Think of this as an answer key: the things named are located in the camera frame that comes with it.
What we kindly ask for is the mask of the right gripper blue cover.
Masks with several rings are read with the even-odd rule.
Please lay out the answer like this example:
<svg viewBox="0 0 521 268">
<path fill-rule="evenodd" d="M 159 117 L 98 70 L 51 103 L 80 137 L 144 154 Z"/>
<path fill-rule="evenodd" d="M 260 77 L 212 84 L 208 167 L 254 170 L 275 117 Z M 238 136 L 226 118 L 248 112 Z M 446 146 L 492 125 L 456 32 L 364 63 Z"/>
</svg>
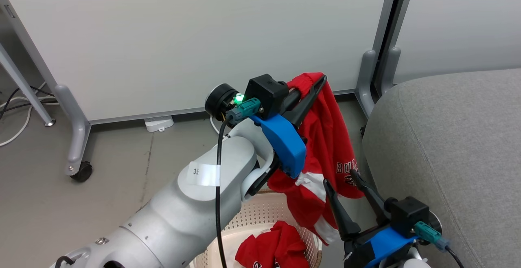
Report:
<svg viewBox="0 0 521 268">
<path fill-rule="evenodd" d="M 346 242 L 345 268 L 398 264 L 405 261 L 409 249 L 415 244 L 427 246 L 442 243 L 442 225 L 427 205 L 412 196 L 384 201 L 357 171 L 352 170 L 350 176 L 357 189 L 365 195 L 380 225 L 360 233 L 361 228 L 350 218 L 331 183 L 324 179 L 324 190 L 337 230 L 341 240 Z"/>
</svg>

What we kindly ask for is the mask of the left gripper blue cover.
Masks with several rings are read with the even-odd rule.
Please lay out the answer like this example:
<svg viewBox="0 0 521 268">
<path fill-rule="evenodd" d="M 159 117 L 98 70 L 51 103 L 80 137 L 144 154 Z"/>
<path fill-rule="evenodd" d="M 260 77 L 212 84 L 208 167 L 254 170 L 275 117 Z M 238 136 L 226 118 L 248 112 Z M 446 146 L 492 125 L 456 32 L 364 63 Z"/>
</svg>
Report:
<svg viewBox="0 0 521 268">
<path fill-rule="evenodd" d="M 287 83 L 264 74 L 250 79 L 245 93 L 227 83 L 216 86 L 205 101 L 205 110 L 229 127 L 251 120 L 260 127 L 268 140 L 278 166 L 291 178 L 304 168 L 306 139 L 298 134 L 305 116 L 310 111 L 327 77 L 321 76 L 302 97 L 298 89 L 289 89 Z"/>
</svg>

